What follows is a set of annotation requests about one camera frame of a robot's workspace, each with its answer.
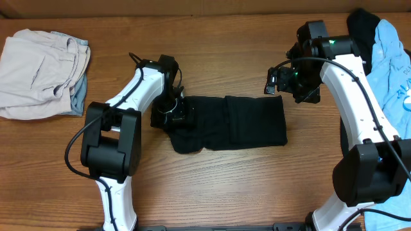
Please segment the black t-shirt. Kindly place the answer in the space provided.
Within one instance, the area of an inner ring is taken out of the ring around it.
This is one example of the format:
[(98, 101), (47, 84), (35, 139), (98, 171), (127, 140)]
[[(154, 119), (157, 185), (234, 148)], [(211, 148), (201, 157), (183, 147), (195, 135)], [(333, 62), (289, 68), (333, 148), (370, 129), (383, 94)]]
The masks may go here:
[(288, 142), (281, 96), (186, 98), (195, 109), (195, 125), (164, 130), (177, 153), (284, 146)]

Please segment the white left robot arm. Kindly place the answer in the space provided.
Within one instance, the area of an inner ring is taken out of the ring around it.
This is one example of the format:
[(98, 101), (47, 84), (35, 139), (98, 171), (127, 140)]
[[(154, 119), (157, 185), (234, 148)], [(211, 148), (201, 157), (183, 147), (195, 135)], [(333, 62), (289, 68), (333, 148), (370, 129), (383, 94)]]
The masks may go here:
[(137, 230), (132, 176), (142, 152), (142, 116), (151, 108), (151, 126), (172, 130), (193, 124), (193, 109), (174, 85), (180, 71), (172, 56), (136, 62), (132, 80), (105, 103), (92, 102), (86, 113), (80, 160), (101, 195), (102, 230)]

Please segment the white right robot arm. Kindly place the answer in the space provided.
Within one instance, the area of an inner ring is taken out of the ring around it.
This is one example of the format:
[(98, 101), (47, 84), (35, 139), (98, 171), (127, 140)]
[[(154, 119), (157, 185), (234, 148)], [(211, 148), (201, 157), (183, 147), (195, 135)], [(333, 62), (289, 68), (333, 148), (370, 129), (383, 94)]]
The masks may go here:
[(360, 214), (401, 194), (410, 180), (410, 141), (383, 114), (349, 37), (300, 38), (286, 57), (268, 70), (265, 93), (288, 92), (297, 103), (318, 103), (325, 85), (349, 149), (333, 170), (333, 194), (308, 215), (305, 229), (350, 230)]

